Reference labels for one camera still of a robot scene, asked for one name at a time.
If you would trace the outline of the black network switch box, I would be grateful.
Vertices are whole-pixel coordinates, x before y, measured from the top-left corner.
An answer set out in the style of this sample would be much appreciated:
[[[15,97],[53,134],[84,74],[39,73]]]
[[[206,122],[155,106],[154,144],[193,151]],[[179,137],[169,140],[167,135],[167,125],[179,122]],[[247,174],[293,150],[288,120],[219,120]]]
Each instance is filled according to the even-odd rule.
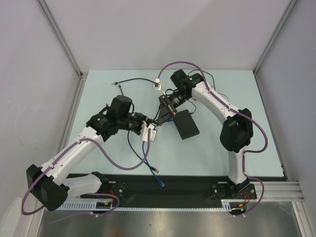
[[[200,131],[188,110],[180,111],[173,118],[182,140],[197,136]]]

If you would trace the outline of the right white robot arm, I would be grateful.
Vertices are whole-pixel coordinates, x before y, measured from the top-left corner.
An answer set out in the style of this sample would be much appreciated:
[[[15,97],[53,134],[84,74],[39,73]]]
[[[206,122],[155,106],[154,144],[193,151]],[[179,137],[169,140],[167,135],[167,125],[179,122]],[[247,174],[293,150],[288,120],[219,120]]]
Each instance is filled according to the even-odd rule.
[[[245,116],[251,117],[248,109],[240,110],[224,99],[202,75],[187,75],[182,69],[170,77],[176,91],[160,96],[158,124],[174,118],[179,113],[176,108],[193,98],[208,108],[222,124],[220,142],[228,151],[230,184],[227,192],[232,198],[239,198],[245,193],[249,180],[242,172],[242,152],[245,151],[253,137],[253,125]]]

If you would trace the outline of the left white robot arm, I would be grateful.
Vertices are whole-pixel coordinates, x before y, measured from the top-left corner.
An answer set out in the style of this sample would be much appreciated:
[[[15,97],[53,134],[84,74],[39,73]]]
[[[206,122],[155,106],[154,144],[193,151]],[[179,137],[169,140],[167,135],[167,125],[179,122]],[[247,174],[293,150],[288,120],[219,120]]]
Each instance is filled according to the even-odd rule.
[[[132,100],[123,95],[116,96],[110,105],[93,115],[76,139],[60,153],[41,166],[32,164],[26,170],[28,190],[22,201],[32,194],[49,211],[56,210],[66,200],[81,195],[96,195],[102,198],[109,191],[109,181],[99,172],[68,178],[71,171],[95,148],[99,148],[107,160],[121,170],[140,167],[147,155],[135,166],[123,167],[115,163],[102,148],[119,130],[132,131],[150,143],[155,139],[154,120],[131,110]]]

